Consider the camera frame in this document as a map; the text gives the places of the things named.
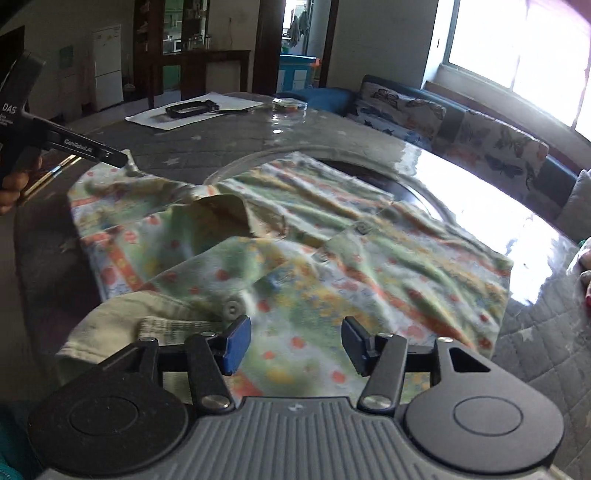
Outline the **person's left hand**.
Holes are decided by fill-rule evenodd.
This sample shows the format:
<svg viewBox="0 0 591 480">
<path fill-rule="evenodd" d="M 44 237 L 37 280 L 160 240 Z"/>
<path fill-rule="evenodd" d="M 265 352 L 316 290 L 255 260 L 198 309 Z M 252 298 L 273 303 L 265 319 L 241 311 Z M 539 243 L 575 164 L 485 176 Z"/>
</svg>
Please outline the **person's left hand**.
<svg viewBox="0 0 591 480">
<path fill-rule="evenodd" d="M 12 172 L 3 179 L 0 191 L 1 216 L 6 215 L 14 207 L 28 184 L 30 176 L 37 172 L 41 166 L 42 157 L 39 156 L 25 170 Z"/>
</svg>

